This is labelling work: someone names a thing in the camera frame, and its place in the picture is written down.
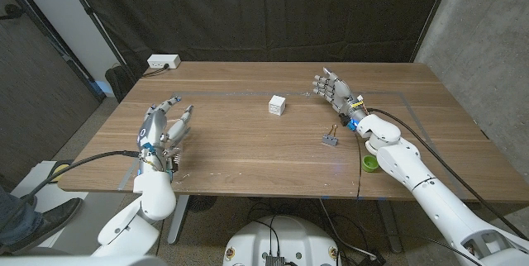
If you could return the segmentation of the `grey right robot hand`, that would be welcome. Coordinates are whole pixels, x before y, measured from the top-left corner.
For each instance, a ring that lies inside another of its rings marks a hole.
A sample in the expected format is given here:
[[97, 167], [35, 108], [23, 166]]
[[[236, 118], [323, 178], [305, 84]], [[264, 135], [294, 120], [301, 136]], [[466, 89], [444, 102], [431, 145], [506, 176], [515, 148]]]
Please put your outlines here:
[[323, 73], [314, 76], [313, 92], [328, 101], [339, 114], [356, 121], [366, 117], [363, 101], [351, 92], [346, 82], [327, 68], [323, 68]]

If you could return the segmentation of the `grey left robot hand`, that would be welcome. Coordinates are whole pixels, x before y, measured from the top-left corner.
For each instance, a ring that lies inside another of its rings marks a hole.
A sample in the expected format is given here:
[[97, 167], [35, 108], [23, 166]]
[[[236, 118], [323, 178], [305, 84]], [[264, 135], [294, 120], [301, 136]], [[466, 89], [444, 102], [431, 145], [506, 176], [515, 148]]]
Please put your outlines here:
[[155, 148], [168, 149], [176, 146], [189, 133], [188, 123], [193, 113], [193, 105], [188, 106], [183, 115], [167, 130], [167, 112], [181, 100], [180, 96], [172, 97], [158, 106], [151, 106], [144, 116], [136, 143], [139, 150]]

